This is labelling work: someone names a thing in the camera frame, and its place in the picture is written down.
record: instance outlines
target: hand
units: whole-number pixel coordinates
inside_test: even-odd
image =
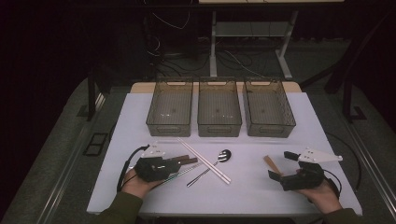
[[[323,180],[314,189],[299,189],[296,192],[306,196],[323,214],[329,214],[343,208],[327,180]]]
[[[162,182],[163,180],[148,183],[137,176],[134,169],[132,169],[128,171],[124,177],[124,185],[122,186],[121,191],[133,194],[134,196],[143,199],[152,188],[161,184]]]

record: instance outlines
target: storage bin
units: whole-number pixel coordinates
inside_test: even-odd
[[[151,136],[191,135],[192,77],[158,77],[146,124]]]
[[[296,125],[280,78],[246,77],[244,106],[249,136],[286,138]]]
[[[237,137],[242,125],[234,77],[201,77],[198,134],[201,137]]]

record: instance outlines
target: white table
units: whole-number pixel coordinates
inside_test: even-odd
[[[197,99],[193,95],[191,137],[183,138],[208,160],[215,162],[221,150],[228,148],[231,159],[217,167],[232,179],[225,184],[212,172],[190,188],[186,184],[206,169],[204,165],[154,190],[146,197],[141,216],[179,217],[297,217],[316,214],[318,210],[307,199],[293,191],[283,191],[278,182],[268,177],[269,167],[263,161],[269,155],[285,175],[294,175],[296,161],[283,158],[284,151],[303,152],[307,147],[332,153],[332,148],[305,93],[288,92],[296,127],[287,139],[249,137],[245,121],[237,138],[203,138],[198,136]],[[107,150],[87,208],[100,213],[108,208],[116,195],[120,171],[126,159],[138,147],[158,141],[167,154],[165,158],[189,154],[176,138],[152,137],[146,125],[152,93],[127,95],[120,118]],[[245,119],[243,98],[239,95],[242,118]],[[343,183],[341,204],[361,215],[361,206],[337,161],[321,166],[338,176]]]

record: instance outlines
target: metal spoon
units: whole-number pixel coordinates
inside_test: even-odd
[[[226,162],[231,158],[231,151],[228,149],[224,149],[220,152],[218,155],[218,160],[213,163],[213,165],[217,165],[219,162]],[[205,175],[207,172],[209,172],[210,169],[205,170],[203,173],[195,177],[190,183],[187,184],[187,188],[189,188],[191,185],[193,185],[195,182],[197,182],[203,175]]]

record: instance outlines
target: chopsticks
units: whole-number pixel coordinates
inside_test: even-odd
[[[205,157],[201,156],[194,148],[190,147],[189,144],[184,142],[181,138],[178,138],[179,141],[186,149],[188,149],[192,154],[194,154],[199,160],[201,160],[207,168],[209,168],[213,173],[215,173],[218,177],[220,177],[225,183],[230,184],[231,179],[224,173],[222,173],[216,166],[212,165],[209,161],[205,159]]]
[[[174,175],[169,176],[169,177],[168,177],[167,179],[165,179],[161,184],[157,185],[157,187],[160,186],[160,185],[162,185],[162,184],[165,184],[165,183],[167,183],[167,182],[169,182],[169,181],[171,181],[171,180],[173,180],[173,179],[175,179],[175,178],[177,178],[177,177],[179,177],[179,176],[181,176],[181,175],[186,174],[187,172],[189,172],[189,171],[195,169],[196,167],[198,167],[198,166],[200,166],[200,165],[202,165],[201,162],[200,162],[200,163],[197,163],[197,164],[195,164],[195,165],[193,165],[193,166],[190,167],[189,169],[186,169],[186,170],[184,170],[184,171],[182,171],[182,172],[178,172],[178,173],[176,173],[176,174],[174,174]]]

